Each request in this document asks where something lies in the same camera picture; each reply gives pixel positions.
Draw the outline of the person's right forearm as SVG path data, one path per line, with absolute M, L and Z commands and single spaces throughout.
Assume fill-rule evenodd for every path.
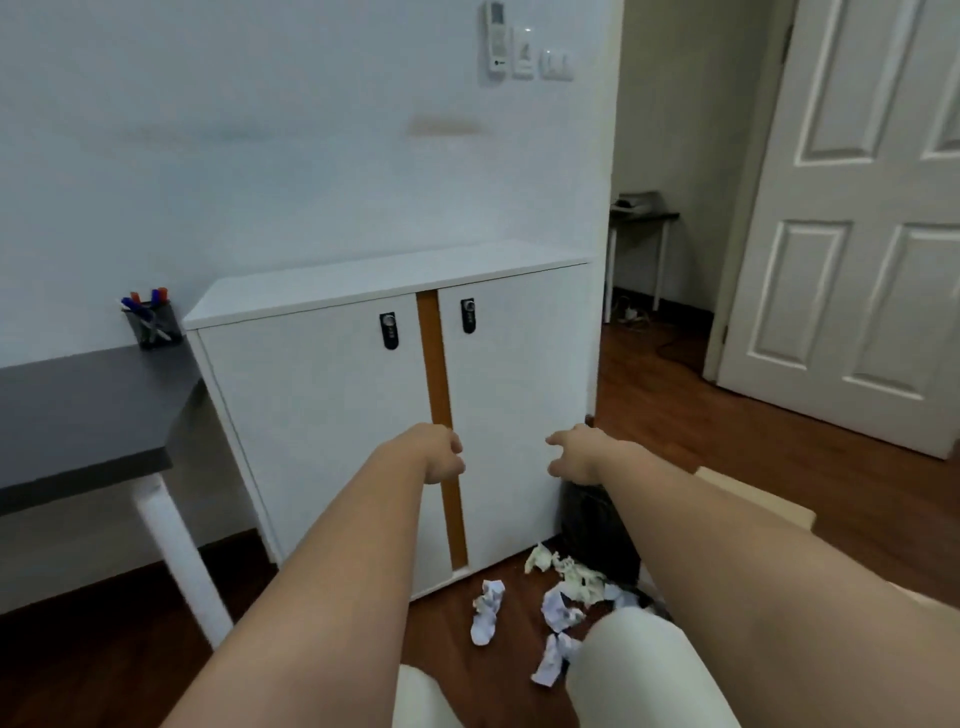
M 635 443 L 602 444 L 590 475 L 744 725 L 960 728 L 960 629 L 942 614 Z

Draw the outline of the black mesh pen holder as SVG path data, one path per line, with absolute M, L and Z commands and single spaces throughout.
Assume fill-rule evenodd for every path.
M 185 340 L 170 301 L 141 305 L 138 309 L 123 308 L 133 337 L 144 351 L 178 346 Z

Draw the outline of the flat white crumpled paper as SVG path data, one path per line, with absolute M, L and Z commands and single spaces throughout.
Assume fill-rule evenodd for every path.
M 604 585 L 604 601 L 612 604 L 613 610 L 624 608 L 656 608 L 656 601 L 639 587 L 622 587 L 614 583 Z

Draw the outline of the large cream crumpled paper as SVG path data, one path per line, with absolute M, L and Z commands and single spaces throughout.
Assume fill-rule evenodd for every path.
M 560 575 L 561 593 L 570 601 L 582 603 L 585 608 L 607 601 L 607 577 L 600 571 L 577 562 L 570 556 L 561 557 L 558 552 L 552 556 L 552 564 Z

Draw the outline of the person's left forearm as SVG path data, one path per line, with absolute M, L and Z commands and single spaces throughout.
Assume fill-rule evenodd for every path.
M 161 728 L 389 728 L 423 471 L 379 444 L 229 632 Z

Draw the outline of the white crumpled paper strip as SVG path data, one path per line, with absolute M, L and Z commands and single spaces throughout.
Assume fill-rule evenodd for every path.
M 546 645 L 531 681 L 538 686 L 552 688 L 582 647 L 582 640 L 567 633 L 555 633 L 547 637 Z

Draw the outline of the white storage cabinet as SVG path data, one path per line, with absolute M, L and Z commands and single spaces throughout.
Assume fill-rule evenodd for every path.
M 273 558 L 376 445 L 419 422 L 447 424 L 466 450 L 465 473 L 423 493 L 412 599 L 559 534 L 544 438 L 589 413 L 593 262 L 500 241 L 216 280 L 183 328 Z

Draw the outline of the black trash bin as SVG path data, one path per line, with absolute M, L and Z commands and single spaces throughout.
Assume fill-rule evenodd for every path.
M 562 481 L 558 526 L 571 557 L 618 586 L 637 588 L 642 559 L 602 486 Z

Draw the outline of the long white crumpled paper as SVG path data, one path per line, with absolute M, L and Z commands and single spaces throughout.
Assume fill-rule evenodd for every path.
M 483 581 L 482 592 L 473 601 L 474 616 L 470 639 L 474 646 L 486 647 L 495 636 L 505 590 L 502 580 Z

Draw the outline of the person's left leg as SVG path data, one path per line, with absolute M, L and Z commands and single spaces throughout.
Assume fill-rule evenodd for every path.
M 439 683 L 408 664 L 399 666 L 391 728 L 464 728 Z

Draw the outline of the person's right hand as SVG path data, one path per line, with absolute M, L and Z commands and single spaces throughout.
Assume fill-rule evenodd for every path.
M 602 467 L 611 438 L 601 429 L 577 423 L 553 432 L 545 443 L 559 449 L 559 455 L 547 466 L 551 477 L 581 486 L 603 482 Z

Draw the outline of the white crumpled paper ball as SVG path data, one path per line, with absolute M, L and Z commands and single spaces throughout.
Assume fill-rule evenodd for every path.
M 544 621 L 551 631 L 557 635 L 581 625 L 586 618 L 581 609 L 567 604 L 565 587 L 566 583 L 560 582 L 549 588 L 541 603 L 541 613 Z

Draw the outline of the white air conditioner remote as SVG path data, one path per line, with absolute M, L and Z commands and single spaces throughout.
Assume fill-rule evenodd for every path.
M 512 33 L 506 22 L 504 1 L 484 0 L 483 16 L 487 74 L 502 80 L 510 71 L 512 54 Z

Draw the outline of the white panelled door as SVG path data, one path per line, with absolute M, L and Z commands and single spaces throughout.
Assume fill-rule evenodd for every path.
M 960 441 L 960 0 L 798 0 L 717 384 Z

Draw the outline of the grey printer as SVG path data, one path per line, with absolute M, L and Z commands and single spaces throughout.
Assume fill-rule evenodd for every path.
M 669 213 L 665 199 L 658 190 L 623 193 L 609 207 L 611 217 L 649 219 Z

